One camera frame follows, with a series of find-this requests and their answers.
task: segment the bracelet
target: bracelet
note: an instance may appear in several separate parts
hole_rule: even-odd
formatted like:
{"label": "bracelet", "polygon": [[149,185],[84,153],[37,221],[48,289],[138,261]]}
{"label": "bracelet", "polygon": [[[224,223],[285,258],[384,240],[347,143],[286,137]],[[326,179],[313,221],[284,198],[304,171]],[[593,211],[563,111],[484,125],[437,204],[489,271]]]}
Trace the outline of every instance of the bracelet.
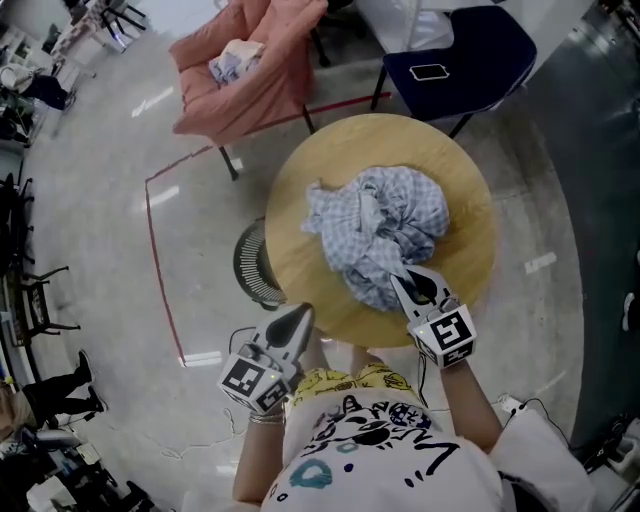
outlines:
{"label": "bracelet", "polygon": [[279,409],[279,411],[274,414],[267,415],[251,412],[251,414],[249,414],[249,421],[258,425],[283,425],[285,420],[284,409],[282,408],[282,405],[276,407],[276,409]]}

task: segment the crumpled cloth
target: crumpled cloth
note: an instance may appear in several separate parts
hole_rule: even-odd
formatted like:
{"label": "crumpled cloth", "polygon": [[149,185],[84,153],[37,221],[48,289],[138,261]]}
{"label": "crumpled cloth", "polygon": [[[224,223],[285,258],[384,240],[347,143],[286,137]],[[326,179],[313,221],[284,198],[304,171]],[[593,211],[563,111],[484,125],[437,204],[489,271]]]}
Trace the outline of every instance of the crumpled cloth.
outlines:
{"label": "crumpled cloth", "polygon": [[256,67],[263,52],[262,43],[232,39],[218,57],[209,61],[209,71],[219,85],[229,85]]}
{"label": "crumpled cloth", "polygon": [[410,280],[404,265],[433,254],[449,227],[442,189],[408,167],[371,167],[339,190],[307,187],[311,212],[302,231],[322,236],[329,267],[355,298],[381,311],[400,309],[391,274]]}

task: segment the black chair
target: black chair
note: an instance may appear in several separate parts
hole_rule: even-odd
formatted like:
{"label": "black chair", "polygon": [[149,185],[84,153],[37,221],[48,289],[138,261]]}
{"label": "black chair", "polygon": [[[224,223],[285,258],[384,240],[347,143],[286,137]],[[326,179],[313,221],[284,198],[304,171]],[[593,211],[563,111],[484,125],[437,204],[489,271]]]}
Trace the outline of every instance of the black chair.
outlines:
{"label": "black chair", "polygon": [[59,336],[60,332],[49,331],[49,329],[60,329],[65,331],[80,330],[79,325],[62,325],[51,322],[49,317],[49,308],[47,307],[47,299],[45,297],[44,285],[50,284],[47,280],[58,272],[63,270],[69,270],[69,267],[60,267],[51,272],[48,272],[42,276],[36,276],[29,273],[24,273],[25,279],[31,279],[35,281],[33,284],[23,284],[21,290],[27,294],[27,303],[29,304],[29,313],[31,314],[31,323],[33,327],[29,329],[28,336],[33,338],[38,334],[49,334],[52,336]]}
{"label": "black chair", "polygon": [[[335,16],[335,13],[340,9],[352,4],[353,0],[329,0],[329,7],[327,8],[327,15],[320,18],[318,27],[333,27],[342,30],[353,32],[358,39],[362,39],[367,35],[367,26],[361,19],[342,19],[339,16]],[[319,62],[323,68],[329,67],[331,61],[327,57],[320,40],[318,31],[314,28],[311,31],[311,39],[320,56]]]}
{"label": "black chair", "polygon": [[[536,61],[534,42],[520,25],[498,6],[458,9],[451,14],[455,35],[451,48],[390,53],[371,101],[376,108],[387,73],[419,121],[462,115],[451,138],[473,114],[497,106],[527,78]],[[418,81],[411,68],[441,65],[448,77]]]}
{"label": "black chair", "polygon": [[233,254],[233,270],[244,292],[267,311],[287,300],[273,276],[264,237],[264,219],[258,219],[240,235]]}

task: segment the wrist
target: wrist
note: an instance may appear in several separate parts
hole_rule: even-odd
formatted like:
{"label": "wrist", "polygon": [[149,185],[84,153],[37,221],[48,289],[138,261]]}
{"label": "wrist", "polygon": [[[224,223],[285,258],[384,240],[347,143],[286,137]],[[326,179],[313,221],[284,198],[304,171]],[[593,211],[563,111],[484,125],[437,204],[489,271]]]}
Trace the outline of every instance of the wrist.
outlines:
{"label": "wrist", "polygon": [[452,366],[440,369],[440,376],[457,375],[469,371],[469,363],[467,360],[460,361]]}

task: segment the round wooden table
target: round wooden table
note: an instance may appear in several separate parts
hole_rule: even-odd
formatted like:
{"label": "round wooden table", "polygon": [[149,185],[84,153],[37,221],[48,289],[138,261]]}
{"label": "round wooden table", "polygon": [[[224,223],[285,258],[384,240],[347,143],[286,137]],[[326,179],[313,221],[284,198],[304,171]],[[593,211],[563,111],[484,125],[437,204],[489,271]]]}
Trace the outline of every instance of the round wooden table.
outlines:
{"label": "round wooden table", "polygon": [[320,236],[304,233],[307,186],[339,188],[373,166],[406,165],[433,179],[444,192],[451,224],[425,266],[440,272],[471,306],[486,288],[496,245],[491,195],[471,158],[428,124],[390,114],[349,117],[309,137],[289,157],[271,189],[266,242],[275,278],[289,303],[309,302],[316,326],[332,338],[364,347],[412,342],[403,312],[384,313],[353,298],[332,272]]}

